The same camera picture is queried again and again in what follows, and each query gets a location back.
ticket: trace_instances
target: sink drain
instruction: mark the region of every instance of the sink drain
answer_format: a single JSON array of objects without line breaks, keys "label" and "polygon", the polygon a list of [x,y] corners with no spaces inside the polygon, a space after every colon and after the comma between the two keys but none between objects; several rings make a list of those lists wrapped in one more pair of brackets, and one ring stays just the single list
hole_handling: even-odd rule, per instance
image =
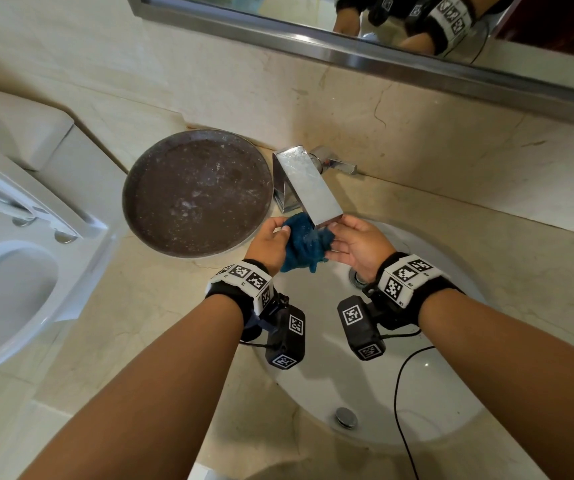
[{"label": "sink drain", "polygon": [[338,408],[336,410],[336,421],[345,429],[353,429],[358,426],[358,417],[347,408]]},{"label": "sink drain", "polygon": [[369,284],[363,279],[363,277],[360,274],[356,272],[354,268],[351,268],[349,270],[349,281],[359,290],[362,290],[365,286]]}]

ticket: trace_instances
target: countertop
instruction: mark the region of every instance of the countertop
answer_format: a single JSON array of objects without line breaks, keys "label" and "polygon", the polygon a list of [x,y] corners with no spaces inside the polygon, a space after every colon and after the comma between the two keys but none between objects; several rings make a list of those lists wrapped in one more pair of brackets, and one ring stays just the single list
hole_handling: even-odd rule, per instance
[{"label": "countertop", "polygon": [[[432,236],[475,270],[494,306],[574,345],[573,232],[376,178],[329,171],[325,180],[345,212]],[[78,411],[197,305],[207,279],[245,248],[179,260],[126,236],[35,399]],[[545,478],[488,412],[413,452],[422,479]],[[412,478],[403,449],[352,444],[309,417],[250,347],[238,347],[198,461],[257,480]]]}]

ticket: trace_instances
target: blue cloth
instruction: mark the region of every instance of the blue cloth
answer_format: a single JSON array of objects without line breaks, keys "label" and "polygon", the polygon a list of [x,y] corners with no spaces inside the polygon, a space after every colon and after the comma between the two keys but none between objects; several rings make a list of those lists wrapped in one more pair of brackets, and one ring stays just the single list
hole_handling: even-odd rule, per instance
[{"label": "blue cloth", "polygon": [[287,273],[297,267],[308,267],[309,271],[315,273],[318,263],[327,261],[325,251],[331,249],[334,233],[327,228],[314,229],[305,212],[291,216],[283,225],[291,228],[291,235],[287,242],[287,257],[280,272]]}]

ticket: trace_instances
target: faucet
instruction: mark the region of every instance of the faucet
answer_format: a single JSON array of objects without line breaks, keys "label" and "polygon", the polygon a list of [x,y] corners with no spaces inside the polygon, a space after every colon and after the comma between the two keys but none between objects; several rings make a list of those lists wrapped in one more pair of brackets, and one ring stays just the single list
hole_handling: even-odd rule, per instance
[{"label": "faucet", "polygon": [[283,213],[301,207],[316,228],[340,220],[343,209],[322,174],[336,168],[353,175],[355,165],[344,163],[326,146],[318,146],[310,152],[302,146],[293,146],[275,152],[271,160],[273,197]]}]

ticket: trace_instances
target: sink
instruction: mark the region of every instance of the sink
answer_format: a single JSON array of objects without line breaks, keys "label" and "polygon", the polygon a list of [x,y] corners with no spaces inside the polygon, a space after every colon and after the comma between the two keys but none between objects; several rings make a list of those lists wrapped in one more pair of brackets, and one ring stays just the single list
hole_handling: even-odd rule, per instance
[{"label": "sink", "polygon": [[[445,273],[470,297],[485,302],[475,279],[464,271],[456,257],[416,233],[393,225],[373,222],[397,250],[415,253]],[[385,355],[369,362],[359,360],[349,349],[336,311],[340,300],[351,295],[368,299],[349,280],[349,266],[336,262],[320,264],[315,274],[295,269],[275,277],[276,290],[307,317],[306,355],[288,371],[271,367],[264,350],[257,349],[260,361],[275,381],[304,410],[346,435],[373,444],[401,445],[394,418],[396,376],[405,358],[431,345],[420,334],[388,339]],[[413,326],[381,333],[408,333]],[[358,426],[347,430],[335,420],[345,407],[354,412]],[[464,427],[483,405],[459,379],[443,357],[431,349],[420,353],[405,366],[398,390],[398,417],[407,442],[426,442],[450,435]]]}]

